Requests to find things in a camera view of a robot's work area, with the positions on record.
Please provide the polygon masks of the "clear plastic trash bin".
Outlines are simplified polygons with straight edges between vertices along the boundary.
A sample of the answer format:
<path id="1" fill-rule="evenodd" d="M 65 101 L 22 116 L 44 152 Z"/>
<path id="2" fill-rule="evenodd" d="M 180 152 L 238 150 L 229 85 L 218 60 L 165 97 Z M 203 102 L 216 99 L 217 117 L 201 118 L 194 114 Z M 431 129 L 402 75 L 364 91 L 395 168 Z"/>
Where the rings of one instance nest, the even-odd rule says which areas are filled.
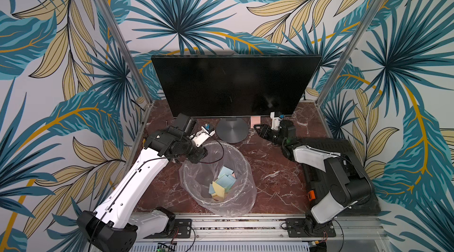
<path id="1" fill-rule="evenodd" d="M 180 184 L 203 208 L 222 217 L 251 212 L 257 188 L 249 162 L 234 146 L 212 141 L 208 155 L 198 164 L 184 162 Z"/>

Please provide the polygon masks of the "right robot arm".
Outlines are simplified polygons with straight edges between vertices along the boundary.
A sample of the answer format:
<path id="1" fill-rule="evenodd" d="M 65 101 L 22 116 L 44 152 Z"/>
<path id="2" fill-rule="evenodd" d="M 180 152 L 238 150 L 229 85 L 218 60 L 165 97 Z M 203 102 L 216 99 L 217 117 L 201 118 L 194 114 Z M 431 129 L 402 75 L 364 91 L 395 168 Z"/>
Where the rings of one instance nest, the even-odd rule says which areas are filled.
<path id="1" fill-rule="evenodd" d="M 289 161 L 301 164 L 305 173 L 310 207 L 303 219 L 286 220 L 289 237 L 334 237 L 335 217 L 368 202 L 374 194 L 374 186 L 349 141 L 297 137 L 289 120 L 281 121 L 275 130 L 267 124 L 255 125 L 254 130 L 278 146 Z"/>

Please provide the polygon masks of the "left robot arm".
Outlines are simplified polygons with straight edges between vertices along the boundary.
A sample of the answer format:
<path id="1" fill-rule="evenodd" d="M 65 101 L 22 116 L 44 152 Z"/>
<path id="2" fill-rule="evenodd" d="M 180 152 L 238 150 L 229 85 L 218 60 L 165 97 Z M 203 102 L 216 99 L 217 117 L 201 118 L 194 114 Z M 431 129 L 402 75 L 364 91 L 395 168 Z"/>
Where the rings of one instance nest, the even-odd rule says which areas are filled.
<path id="1" fill-rule="evenodd" d="M 141 217 L 132 216 L 154 178 L 171 160 L 180 157 L 197 164 L 208 152 L 203 143 L 215 133 L 206 124 L 194 133 L 196 120 L 179 114 L 172 125 L 148 135 L 139 157 L 116 189 L 94 211 L 77 219 L 91 247 L 102 252 L 128 252 L 136 241 L 151 235 L 168 237 L 175 231 L 175 215 L 158 207 Z"/>

